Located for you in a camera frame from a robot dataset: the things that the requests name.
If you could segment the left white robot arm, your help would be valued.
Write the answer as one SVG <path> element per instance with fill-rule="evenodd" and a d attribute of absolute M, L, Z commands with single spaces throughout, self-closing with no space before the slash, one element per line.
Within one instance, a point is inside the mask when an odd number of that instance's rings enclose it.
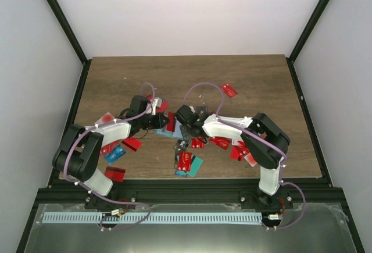
<path fill-rule="evenodd" d="M 136 95 L 129 108 L 122 110 L 108 122 L 100 122 L 91 127 L 78 124 L 69 126 L 52 165 L 66 177 L 75 179 L 89 191 L 98 195 L 98 201 L 107 209 L 114 208 L 119 195 L 112 190 L 113 182 L 98 169 L 101 149 L 134 136 L 140 130 L 161 129 L 169 118 L 158 109 L 164 104 L 159 97 Z"/>

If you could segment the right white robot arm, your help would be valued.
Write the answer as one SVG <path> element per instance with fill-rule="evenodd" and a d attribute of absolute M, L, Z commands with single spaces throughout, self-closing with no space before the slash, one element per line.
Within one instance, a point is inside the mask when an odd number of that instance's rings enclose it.
<path fill-rule="evenodd" d="M 217 113 L 201 115 L 183 105 L 175 113 L 186 137 L 223 137 L 243 142 L 260 166 L 257 199 L 261 206 L 272 208 L 279 201 L 282 170 L 287 160 L 289 137 L 264 113 L 254 117 L 224 117 Z"/>

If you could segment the blue card left pile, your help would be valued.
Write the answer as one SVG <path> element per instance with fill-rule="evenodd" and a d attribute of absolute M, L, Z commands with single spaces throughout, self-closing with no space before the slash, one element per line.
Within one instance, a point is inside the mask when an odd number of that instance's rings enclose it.
<path fill-rule="evenodd" d="M 109 165 L 115 163 L 119 158 L 126 154 L 126 151 L 121 145 L 118 145 L 111 153 L 104 156 Z"/>

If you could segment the blue leather card holder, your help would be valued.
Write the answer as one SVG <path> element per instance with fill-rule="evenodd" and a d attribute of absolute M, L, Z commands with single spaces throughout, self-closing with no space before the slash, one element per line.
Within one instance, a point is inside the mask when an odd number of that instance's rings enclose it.
<path fill-rule="evenodd" d="M 167 126 L 169 124 L 167 123 L 165 126 L 163 126 L 161 129 L 156 129 L 154 132 L 156 135 L 162 136 L 162 137 L 169 137 L 169 138 L 175 138 L 178 140 L 191 140 L 191 137 L 184 137 L 181 132 L 181 123 L 179 121 L 176 121 L 175 129 L 174 131 L 169 131 L 167 129 Z"/>

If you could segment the red card black stripe front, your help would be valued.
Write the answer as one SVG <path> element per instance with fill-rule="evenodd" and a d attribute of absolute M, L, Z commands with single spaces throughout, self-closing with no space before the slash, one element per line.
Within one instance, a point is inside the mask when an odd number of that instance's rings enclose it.
<path fill-rule="evenodd" d="M 113 166 L 107 166 L 104 175 L 115 182 L 123 182 L 126 170 Z"/>

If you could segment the red card black stripe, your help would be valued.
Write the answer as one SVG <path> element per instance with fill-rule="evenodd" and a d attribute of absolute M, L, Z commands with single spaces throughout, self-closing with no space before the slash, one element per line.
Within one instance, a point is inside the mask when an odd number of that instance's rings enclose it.
<path fill-rule="evenodd" d="M 107 166 L 104 175 L 115 182 L 123 182 L 126 170 L 113 166 Z"/>
<path fill-rule="evenodd" d="M 168 112 L 167 117 L 169 119 L 168 124 L 166 125 L 166 130 L 169 132 L 175 132 L 176 129 L 176 118 L 173 112 Z"/>

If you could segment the white red circle card right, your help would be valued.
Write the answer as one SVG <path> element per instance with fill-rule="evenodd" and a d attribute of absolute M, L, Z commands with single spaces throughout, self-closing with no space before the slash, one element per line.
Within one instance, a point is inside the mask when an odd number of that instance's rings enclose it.
<path fill-rule="evenodd" d="M 244 159 L 252 166 L 256 166 L 257 165 L 257 162 L 256 160 L 253 158 L 252 154 L 246 154 L 244 156 Z"/>

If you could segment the red vip card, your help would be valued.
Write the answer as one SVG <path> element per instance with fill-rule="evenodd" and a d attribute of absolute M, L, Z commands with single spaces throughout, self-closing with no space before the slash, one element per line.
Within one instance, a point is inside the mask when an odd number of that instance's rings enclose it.
<path fill-rule="evenodd" d="M 231 139 L 225 137 L 212 137 L 209 142 L 215 144 L 223 150 L 227 150 L 231 144 Z"/>
<path fill-rule="evenodd" d="M 178 155 L 177 170 L 189 172 L 191 170 L 192 153 L 181 151 Z"/>

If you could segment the red VIP card right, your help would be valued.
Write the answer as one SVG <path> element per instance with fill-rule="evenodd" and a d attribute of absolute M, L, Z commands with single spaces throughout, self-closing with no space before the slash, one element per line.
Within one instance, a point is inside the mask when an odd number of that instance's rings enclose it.
<path fill-rule="evenodd" d="M 231 144 L 231 139 L 225 137 L 212 137 L 209 142 L 215 144 L 223 150 L 227 150 Z"/>

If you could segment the black aluminium frame rail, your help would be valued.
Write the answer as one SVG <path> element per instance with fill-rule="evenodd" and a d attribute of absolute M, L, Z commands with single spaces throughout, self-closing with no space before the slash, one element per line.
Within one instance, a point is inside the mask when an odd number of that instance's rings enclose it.
<path fill-rule="evenodd" d="M 291 179 L 296 186 L 281 188 L 295 202 L 301 202 L 300 193 L 304 193 L 307 202 L 339 202 L 346 198 L 341 188 L 331 186 L 325 179 Z M 126 179 L 115 183 L 108 195 L 109 199 L 124 198 L 128 201 L 147 204 L 177 203 L 238 203 L 244 195 L 251 196 L 258 190 L 257 179 Z M 87 190 L 65 180 L 55 180 L 51 187 L 41 188 L 37 192 L 39 203 L 83 203 L 88 197 Z"/>

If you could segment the red VIP card front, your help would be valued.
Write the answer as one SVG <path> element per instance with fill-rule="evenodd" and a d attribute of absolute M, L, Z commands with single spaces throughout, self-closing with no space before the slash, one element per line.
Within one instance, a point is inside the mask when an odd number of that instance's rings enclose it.
<path fill-rule="evenodd" d="M 191 170 L 192 153 L 181 151 L 178 155 L 177 170 L 189 172 Z"/>

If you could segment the lone red card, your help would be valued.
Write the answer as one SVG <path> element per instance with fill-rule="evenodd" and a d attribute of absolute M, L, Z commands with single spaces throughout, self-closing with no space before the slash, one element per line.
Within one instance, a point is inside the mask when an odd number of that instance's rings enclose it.
<path fill-rule="evenodd" d="M 235 88 L 229 83 L 223 84 L 220 88 L 229 98 L 235 97 L 238 94 Z"/>

